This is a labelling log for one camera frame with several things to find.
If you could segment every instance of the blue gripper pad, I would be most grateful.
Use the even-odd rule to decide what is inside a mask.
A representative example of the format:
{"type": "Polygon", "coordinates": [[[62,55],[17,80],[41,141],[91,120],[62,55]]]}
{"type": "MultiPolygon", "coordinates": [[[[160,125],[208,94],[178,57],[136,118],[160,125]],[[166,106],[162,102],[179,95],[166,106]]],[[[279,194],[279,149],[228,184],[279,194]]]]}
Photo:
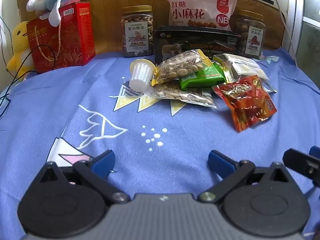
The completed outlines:
{"type": "Polygon", "coordinates": [[[212,150],[208,157],[208,166],[211,171],[216,172],[222,179],[229,176],[237,168],[237,162],[218,152],[212,150]]]}
{"type": "Polygon", "coordinates": [[[309,154],[313,157],[320,159],[320,148],[317,146],[313,146],[310,148],[309,154]]]}
{"type": "Polygon", "coordinates": [[[90,169],[101,178],[107,178],[111,170],[113,170],[115,163],[115,153],[112,150],[107,150],[91,161],[90,169]]]}

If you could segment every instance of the gift bag rope handle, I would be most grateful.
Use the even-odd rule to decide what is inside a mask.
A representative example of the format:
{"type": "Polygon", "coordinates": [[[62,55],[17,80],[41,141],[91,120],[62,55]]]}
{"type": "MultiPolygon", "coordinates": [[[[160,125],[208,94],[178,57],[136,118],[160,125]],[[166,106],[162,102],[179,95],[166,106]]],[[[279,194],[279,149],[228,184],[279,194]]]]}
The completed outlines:
{"type": "MultiPolygon", "coordinates": [[[[37,45],[39,46],[39,41],[38,41],[38,36],[37,36],[37,26],[35,26],[35,35],[36,35],[36,41],[37,41],[37,45]]],[[[57,59],[57,57],[59,56],[60,53],[60,46],[61,46],[61,22],[59,23],[59,31],[58,31],[58,39],[59,39],[59,49],[58,49],[58,53],[56,54],[55,58],[57,59]]],[[[54,61],[54,59],[49,59],[48,57],[45,56],[45,54],[43,54],[41,48],[39,47],[39,51],[41,53],[41,55],[47,60],[47,61],[54,61]]]]}

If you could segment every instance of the green snack packet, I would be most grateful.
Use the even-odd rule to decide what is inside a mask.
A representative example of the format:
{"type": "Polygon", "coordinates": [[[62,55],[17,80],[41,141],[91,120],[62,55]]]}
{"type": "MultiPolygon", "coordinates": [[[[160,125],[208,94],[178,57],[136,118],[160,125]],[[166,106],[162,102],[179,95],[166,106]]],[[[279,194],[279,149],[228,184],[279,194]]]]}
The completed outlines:
{"type": "Polygon", "coordinates": [[[226,79],[218,62],[213,62],[209,67],[179,79],[181,89],[206,88],[224,82],[226,79]]]}

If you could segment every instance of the yellow triangle pattern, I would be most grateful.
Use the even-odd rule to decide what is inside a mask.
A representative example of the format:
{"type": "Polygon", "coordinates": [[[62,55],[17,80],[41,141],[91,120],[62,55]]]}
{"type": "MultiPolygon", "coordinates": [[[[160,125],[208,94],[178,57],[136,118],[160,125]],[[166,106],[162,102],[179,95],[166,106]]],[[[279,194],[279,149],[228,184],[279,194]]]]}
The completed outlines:
{"type": "Polygon", "coordinates": [[[142,97],[140,97],[139,100],[139,108],[138,108],[138,112],[147,109],[150,106],[153,106],[156,102],[159,102],[162,99],[158,99],[158,98],[150,98],[147,97],[146,95],[143,95],[142,97]]]}
{"type": "Polygon", "coordinates": [[[171,99],[170,100],[171,116],[174,116],[177,112],[179,112],[186,105],[187,105],[187,103],[185,103],[185,102],[182,102],[177,99],[171,99]]]}
{"type": "Polygon", "coordinates": [[[120,108],[131,104],[132,102],[138,100],[141,96],[119,96],[113,111],[119,110],[120,108]]]}

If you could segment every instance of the jar lid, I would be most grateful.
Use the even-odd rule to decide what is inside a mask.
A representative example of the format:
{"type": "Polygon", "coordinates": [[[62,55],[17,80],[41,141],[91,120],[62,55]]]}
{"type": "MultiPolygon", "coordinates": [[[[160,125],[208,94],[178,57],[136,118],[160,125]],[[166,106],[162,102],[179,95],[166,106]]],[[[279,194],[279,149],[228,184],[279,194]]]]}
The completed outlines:
{"type": "Polygon", "coordinates": [[[252,18],[256,18],[256,19],[261,20],[261,21],[264,20],[263,15],[258,14],[258,13],[254,13],[254,12],[250,12],[250,11],[246,11],[246,10],[239,10],[238,11],[238,15],[250,16],[252,18]]]}
{"type": "Polygon", "coordinates": [[[129,6],[122,8],[123,13],[132,13],[132,12],[151,12],[151,5],[138,5],[138,6],[129,6]]]}

